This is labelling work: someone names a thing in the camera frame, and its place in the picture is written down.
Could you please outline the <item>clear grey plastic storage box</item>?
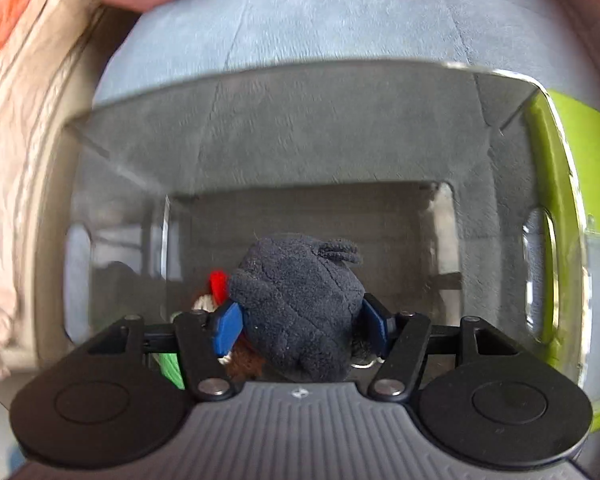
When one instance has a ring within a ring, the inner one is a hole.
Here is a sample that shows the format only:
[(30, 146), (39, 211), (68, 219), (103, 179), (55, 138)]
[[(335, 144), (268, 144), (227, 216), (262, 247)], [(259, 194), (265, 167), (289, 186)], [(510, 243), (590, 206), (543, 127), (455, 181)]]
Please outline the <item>clear grey plastic storage box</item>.
[(65, 326), (160, 322), (275, 233), (346, 238), (390, 310), (485, 318), (537, 356), (548, 229), (524, 106), (506, 70), (407, 60), (268, 66), (95, 106), (76, 152)]

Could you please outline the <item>dark grey plush toy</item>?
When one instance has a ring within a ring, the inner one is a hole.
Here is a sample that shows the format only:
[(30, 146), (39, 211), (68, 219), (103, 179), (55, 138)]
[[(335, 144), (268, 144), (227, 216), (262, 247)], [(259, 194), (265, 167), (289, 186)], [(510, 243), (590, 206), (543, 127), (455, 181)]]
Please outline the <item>dark grey plush toy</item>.
[(275, 234), (257, 240), (230, 274), (250, 344), (294, 382), (340, 382), (352, 359), (353, 325), (365, 287), (350, 240)]

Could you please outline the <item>orange and beige blanket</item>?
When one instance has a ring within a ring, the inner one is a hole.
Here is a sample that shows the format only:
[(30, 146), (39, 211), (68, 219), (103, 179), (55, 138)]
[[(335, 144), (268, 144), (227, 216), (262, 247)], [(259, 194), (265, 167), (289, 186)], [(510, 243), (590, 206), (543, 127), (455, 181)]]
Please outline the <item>orange and beige blanket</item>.
[(97, 0), (0, 0), (0, 378), (36, 358), (21, 292), (34, 173), (61, 92), (101, 18)]

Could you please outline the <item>red Mario figure keychain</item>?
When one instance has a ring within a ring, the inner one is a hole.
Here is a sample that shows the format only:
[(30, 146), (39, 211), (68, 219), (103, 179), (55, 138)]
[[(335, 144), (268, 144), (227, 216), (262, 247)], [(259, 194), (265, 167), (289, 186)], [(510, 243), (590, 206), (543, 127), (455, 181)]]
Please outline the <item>red Mario figure keychain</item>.
[(223, 270), (213, 270), (209, 275), (209, 290), (217, 307), (222, 307), (230, 298), (228, 275)]

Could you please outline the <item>lime green box lid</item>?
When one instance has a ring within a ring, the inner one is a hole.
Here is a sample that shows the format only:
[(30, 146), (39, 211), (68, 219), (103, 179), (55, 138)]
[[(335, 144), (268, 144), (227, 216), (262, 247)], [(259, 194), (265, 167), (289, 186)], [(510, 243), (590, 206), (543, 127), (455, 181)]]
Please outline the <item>lime green box lid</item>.
[(536, 337), (550, 365), (586, 390), (600, 430), (600, 112), (555, 90), (524, 106), (548, 229)]

